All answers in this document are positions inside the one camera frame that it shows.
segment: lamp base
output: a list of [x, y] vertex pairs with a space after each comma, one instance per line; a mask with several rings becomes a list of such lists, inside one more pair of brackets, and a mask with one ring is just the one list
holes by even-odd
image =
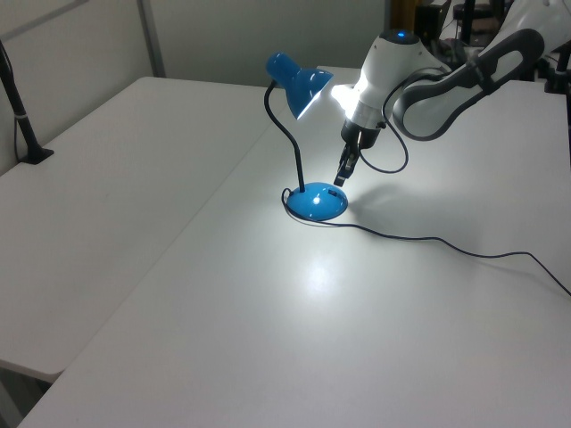
[[322, 221], [344, 213], [349, 202], [345, 193], [327, 183], [309, 183], [305, 192], [295, 189], [287, 197], [287, 207], [299, 218]]
[[40, 149], [41, 150], [36, 151], [33, 156], [27, 154], [26, 156], [20, 159], [20, 162], [29, 163], [30, 165], [37, 165], [39, 163], [42, 163], [43, 161], [45, 161], [47, 158], [49, 158], [51, 155], [54, 154], [53, 150], [44, 149], [42, 147], [40, 147]]

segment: power cord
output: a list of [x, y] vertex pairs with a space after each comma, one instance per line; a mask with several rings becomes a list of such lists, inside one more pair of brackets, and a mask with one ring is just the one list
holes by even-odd
[[407, 242], [423, 242], [423, 241], [437, 241], [439, 243], [443, 243], [447, 246], [449, 246], [450, 248], [452, 248], [453, 250], [460, 252], [462, 254], [465, 254], [467, 256], [470, 257], [475, 257], [478, 259], [502, 259], [502, 258], [506, 258], [506, 257], [511, 257], [511, 256], [529, 256], [531, 257], [533, 260], [535, 260], [535, 262], [541, 266], [543, 268], [543, 270], [545, 272], [548, 273], [548, 275], [551, 277], [551, 279], [553, 279], [553, 281], [555, 281], [559, 287], [561, 287], [563, 289], [564, 292], [566, 292], [570, 297], [571, 297], [571, 292], [565, 287], [565, 285], [563, 285], [558, 279], [557, 277], [555, 277], [546, 267], [545, 265], [543, 265], [543, 263], [541, 263], [539, 261], [539, 259], [537, 259], [531, 252], [528, 251], [513, 251], [513, 252], [506, 252], [504, 254], [494, 254], [494, 255], [485, 255], [485, 254], [478, 254], [476, 252], [470, 252], [470, 251], [466, 251], [466, 250], [462, 250], [461, 248], [457, 247], [456, 245], [449, 243], [448, 241], [446, 241], [443, 238], [440, 238], [438, 236], [422, 236], [422, 237], [409, 237], [409, 236], [398, 236], [398, 235], [387, 235], [387, 234], [383, 234], [381, 232], [377, 232], [376, 230], [373, 229], [369, 229], [368, 227], [364, 227], [361, 225], [356, 225], [353, 223], [332, 223], [329, 221], [317, 221], [317, 220], [311, 220], [308, 218], [304, 218], [300, 215], [298, 215], [295, 211], [293, 211], [291, 208], [289, 208], [287, 206], [287, 197], [289, 196], [289, 194], [292, 193], [291, 189], [284, 189], [284, 191], [282, 192], [282, 196], [281, 196], [281, 200], [282, 200], [282, 205], [284, 206], [285, 212], [287, 212], [287, 214], [290, 215], [290, 217], [301, 221], [303, 224], [314, 224], [314, 225], [318, 225], [318, 226], [329, 226], [329, 227], [344, 227], [344, 228], [354, 228], [354, 229], [359, 229], [362, 230], [364, 232], [368, 232], [370, 234], [376, 235], [376, 236], [380, 236], [381, 238], [385, 238], [385, 239], [392, 239], [395, 241], [407, 241]]
[[553, 58], [550, 55], [544, 55], [543, 58], [547, 58], [549, 60], [552, 60], [553, 62], [555, 62], [555, 65], [559, 64], [559, 61], [557, 61], [555, 58]]
[[18, 120], [14, 117], [14, 155], [16, 156], [16, 163], [20, 163], [21, 159], [18, 156]]
[[453, 22], [454, 22], [454, 18], [452, 18], [449, 23], [447, 23], [445, 26], [443, 26], [443, 29], [440, 30], [441, 34], [442, 34], [442, 32], [445, 31]]
[[[438, 70], [436, 68], [433, 67], [428, 67], [425, 69], [421, 69], [420, 71], [423, 70]], [[363, 162], [365, 163], [365, 165], [367, 165], [369, 168], [373, 169], [376, 172], [380, 172], [382, 174], [396, 174], [398, 172], [401, 172], [402, 170], [404, 170], [405, 168], [407, 168], [407, 165], [409, 164], [409, 149], [407, 148], [407, 145], [404, 143], [404, 140], [401, 137], [401, 134], [399, 134], [399, 131], [396, 130], [396, 128], [393, 126], [393, 124], [390, 122], [390, 120], [388, 119], [388, 117], [386, 116], [386, 105], [388, 104], [389, 100], [391, 99], [391, 97], [393, 97], [394, 93], [396, 91], [398, 91], [399, 89], [401, 89], [403, 86], [405, 85], [411, 85], [414, 82], [418, 82], [419, 80], [432, 80], [432, 81], [439, 81], [442, 80], [443, 78], [445, 78], [446, 76], [450, 75], [450, 72], [448, 73], [443, 73], [443, 74], [439, 74], [439, 75], [435, 75], [435, 74], [426, 74], [426, 73], [422, 73], [422, 74], [417, 74], [417, 75], [412, 75], [409, 76], [407, 78], [405, 78], [401, 83], [399, 83], [390, 93], [389, 95], [386, 97], [385, 102], [383, 103], [383, 108], [381, 109], [381, 113], [383, 115], [383, 119], [385, 120], [386, 125], [393, 131], [393, 134], [397, 137], [397, 139], [399, 140], [399, 143], [401, 143], [402, 149], [404, 151], [404, 162], [402, 163], [402, 166], [398, 169], [395, 170], [387, 170], [387, 169], [381, 169], [378, 168], [376, 166], [374, 166], [373, 164], [371, 164], [363, 155], [363, 152], [361, 151], [359, 145], [357, 145], [358, 150], [359, 150], [359, 157], [363, 160]]]

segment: white table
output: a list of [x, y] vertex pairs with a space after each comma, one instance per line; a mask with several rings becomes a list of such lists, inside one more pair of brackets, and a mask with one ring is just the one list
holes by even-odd
[[[307, 181], [332, 180], [329, 93], [279, 117]], [[564, 98], [513, 82], [410, 143], [401, 174], [359, 165], [340, 221], [533, 251], [570, 284], [568, 150]], [[369, 158], [401, 161], [388, 131]], [[532, 261], [304, 226], [279, 201], [294, 184], [270, 128], [21, 428], [568, 428], [571, 299]]]
[[1, 367], [69, 365], [271, 125], [263, 92], [143, 78], [0, 177]]

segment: floor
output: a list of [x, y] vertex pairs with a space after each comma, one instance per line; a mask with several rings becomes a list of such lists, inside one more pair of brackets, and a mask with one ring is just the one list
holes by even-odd
[[16, 428], [50, 386], [0, 368], [0, 428]]

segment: blue lamp base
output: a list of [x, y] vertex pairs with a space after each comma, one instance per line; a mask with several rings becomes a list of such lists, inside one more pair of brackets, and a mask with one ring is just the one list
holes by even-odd
[[327, 183], [309, 183], [305, 192], [297, 188], [287, 197], [287, 207], [298, 217], [316, 221], [340, 216], [348, 204], [345, 193]]

